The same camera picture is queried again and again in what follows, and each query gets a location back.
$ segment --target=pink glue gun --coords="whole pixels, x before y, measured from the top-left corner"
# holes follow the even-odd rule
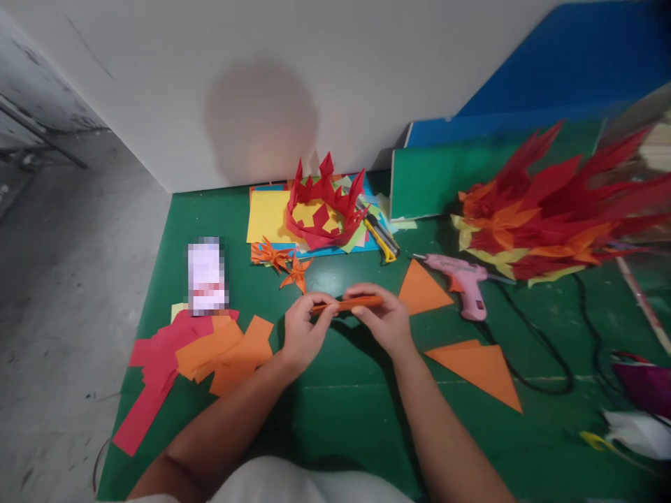
[[[478,282],[492,278],[514,283],[507,278],[490,275],[480,265],[470,264],[457,258],[436,254],[413,255],[423,260],[430,268],[440,271],[452,279],[452,285],[449,290],[461,293],[461,301],[463,303],[461,316],[467,320],[483,321],[487,318],[487,309],[484,306],[482,294],[477,285]]]

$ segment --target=green table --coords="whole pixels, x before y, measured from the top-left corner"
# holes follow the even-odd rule
[[[376,192],[388,193],[388,171],[371,173],[370,181]],[[281,279],[272,269],[250,263],[250,246],[245,242],[248,213],[247,187],[173,196],[138,338],[151,337],[169,324],[170,306],[182,302],[187,291],[187,243],[198,236],[218,235],[224,238],[231,307],[240,310],[240,327],[246,329],[254,315],[272,321],[275,329],[270,344],[273,350],[281,346],[283,314],[300,292],[295,286],[279,290]],[[353,283],[374,282],[398,293],[411,253],[456,255],[456,235],[447,218],[420,221],[417,230],[400,231],[395,237],[401,257],[384,267],[380,255],[373,252],[316,258],[306,275],[308,289],[339,296]],[[590,316],[606,347],[669,365],[613,263],[583,272],[581,278],[587,286]],[[548,396],[517,383],[524,408],[520,415],[427,359],[449,403],[517,497],[651,499],[658,489],[654,477],[615,455],[593,450],[577,436],[581,430],[603,432],[598,412],[615,407],[595,381],[593,340],[579,314],[574,279],[532,289],[511,286],[510,291],[569,362],[577,376],[575,392]],[[507,357],[527,379],[547,386],[561,384],[560,367],[526,330],[501,292],[492,284],[482,284],[482,294],[489,323]],[[412,317],[420,350],[480,338],[460,317],[457,306]],[[128,495],[156,455],[214,400],[208,394],[210,379],[196,385],[178,377],[133,458],[110,446],[99,500],[123,500]],[[115,431],[142,387],[141,370],[129,368]],[[413,499],[424,497],[390,362],[351,317],[333,323],[322,352],[280,400],[250,455],[261,453],[312,468],[359,467],[390,481]]]

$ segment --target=glue gun cord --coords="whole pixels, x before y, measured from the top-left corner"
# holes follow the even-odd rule
[[[559,366],[562,368],[562,371],[564,372],[564,375],[566,376],[566,382],[564,387],[559,388],[559,389],[546,389],[546,388],[541,388],[540,386],[536,386],[534,383],[531,383],[527,381],[525,378],[523,378],[519,372],[517,372],[517,369],[511,364],[510,360],[508,358],[505,358],[505,363],[508,366],[508,370],[510,373],[517,378],[517,380],[525,385],[527,388],[533,389],[534,391],[538,391],[539,393],[545,393],[546,395],[567,395],[568,393],[571,393],[575,389],[575,377],[573,376],[573,372],[571,371],[570,367],[566,363],[566,360],[562,357],[562,355],[557,351],[557,348],[552,344],[550,339],[545,335],[545,333],[540,330],[516,305],[513,299],[510,297],[510,294],[507,292],[505,287],[502,284],[496,283],[496,286],[501,290],[503,295],[505,296],[506,300],[508,303],[512,306],[512,308],[515,310],[517,315],[520,317],[520,319],[524,322],[524,324],[527,326],[530,332],[536,334],[541,341],[544,343],[545,348],[547,351],[552,355],[552,358],[559,364]],[[486,322],[482,321],[480,323],[476,323],[476,326],[478,329],[482,332],[483,336],[485,339],[487,339],[487,342],[490,344],[498,344],[493,333],[491,332],[491,329],[489,328],[489,325],[487,325]]]

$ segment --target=paper flame sculpture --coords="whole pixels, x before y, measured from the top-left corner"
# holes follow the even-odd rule
[[[322,177],[313,182],[309,177],[305,185],[303,180],[303,163],[298,161],[298,170],[296,178],[291,185],[291,195],[287,203],[287,229],[303,238],[311,250],[316,248],[330,246],[345,246],[352,239],[354,232],[359,228],[363,218],[368,213],[368,208],[364,210],[356,209],[356,199],[363,191],[363,170],[354,178],[348,194],[342,193],[342,187],[336,191],[331,182],[333,174],[333,160],[331,153],[326,156],[319,166]],[[299,203],[309,203],[313,199],[322,199],[325,204],[312,216],[312,227],[308,227],[303,220],[296,221],[293,216],[294,209]],[[324,224],[329,220],[329,209],[326,205],[332,207],[343,216],[342,230],[335,228],[332,231],[325,231]]]
[[[490,183],[460,192],[463,216],[452,215],[459,249],[529,286],[631,253],[607,244],[671,219],[671,214],[627,218],[671,194],[671,173],[646,182],[589,186],[594,175],[632,157],[647,131],[597,151],[581,170],[576,156],[529,177],[528,167],[547,153],[560,129],[561,123],[535,133]]]

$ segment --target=gray floor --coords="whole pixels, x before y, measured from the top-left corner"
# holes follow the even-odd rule
[[[0,224],[0,500],[91,502],[170,196],[111,133]]]

